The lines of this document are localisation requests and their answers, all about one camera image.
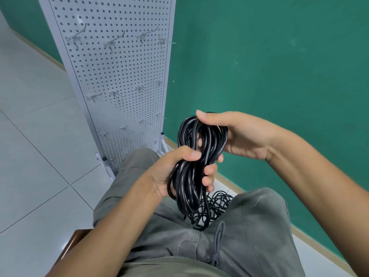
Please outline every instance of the cable pile on floor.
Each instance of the cable pile on floor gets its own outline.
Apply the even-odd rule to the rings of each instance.
[[[227,126],[206,125],[196,116],[187,117],[178,131],[178,147],[187,145],[196,150],[198,135],[202,139],[201,158],[198,161],[180,160],[170,174],[167,191],[177,201],[185,218],[190,217],[193,228],[203,231],[226,211],[233,197],[223,191],[210,197],[202,184],[204,168],[213,164],[223,152],[228,140]],[[172,193],[171,183],[176,195]]]

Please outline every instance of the pegboard stand leg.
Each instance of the pegboard stand leg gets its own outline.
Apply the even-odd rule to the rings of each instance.
[[[160,141],[159,141],[158,153],[160,153],[161,155],[164,155],[167,152],[169,152],[169,149],[168,149],[168,146],[166,145],[166,143],[164,141],[164,132],[161,132],[160,133]]]
[[[114,176],[114,173],[113,173],[112,169],[109,166],[108,160],[105,159],[105,161],[103,161],[103,159],[101,158],[99,153],[95,153],[95,156],[96,156],[97,160],[99,162],[101,162],[101,165],[105,168],[105,171],[108,174],[109,178],[111,179],[111,182],[113,182],[114,179],[115,179],[115,176]]]

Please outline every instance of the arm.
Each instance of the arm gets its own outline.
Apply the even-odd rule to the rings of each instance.
[[[369,193],[296,134],[240,112],[197,111],[228,126],[225,151],[265,159],[313,214],[358,276],[369,276]]]
[[[181,159],[195,161],[201,153],[182,146],[166,153],[150,167],[81,242],[60,260],[46,277],[115,277],[128,253],[164,196],[166,182],[174,165]],[[205,167],[202,182],[214,190],[217,165]]]
[[[280,128],[266,161],[313,214],[358,276],[369,275],[369,193]]]

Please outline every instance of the tiled floor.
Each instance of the tiled floor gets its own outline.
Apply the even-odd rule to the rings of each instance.
[[[43,276],[111,184],[67,74],[0,13],[0,272]],[[219,181],[215,191],[235,196]],[[307,276],[349,276],[294,237]]]

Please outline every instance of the forearm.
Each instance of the forearm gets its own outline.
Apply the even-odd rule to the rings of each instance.
[[[115,277],[132,246],[160,204],[145,174],[80,243],[48,273],[48,277]]]
[[[357,274],[369,272],[369,193],[287,130],[267,162],[313,214]]]

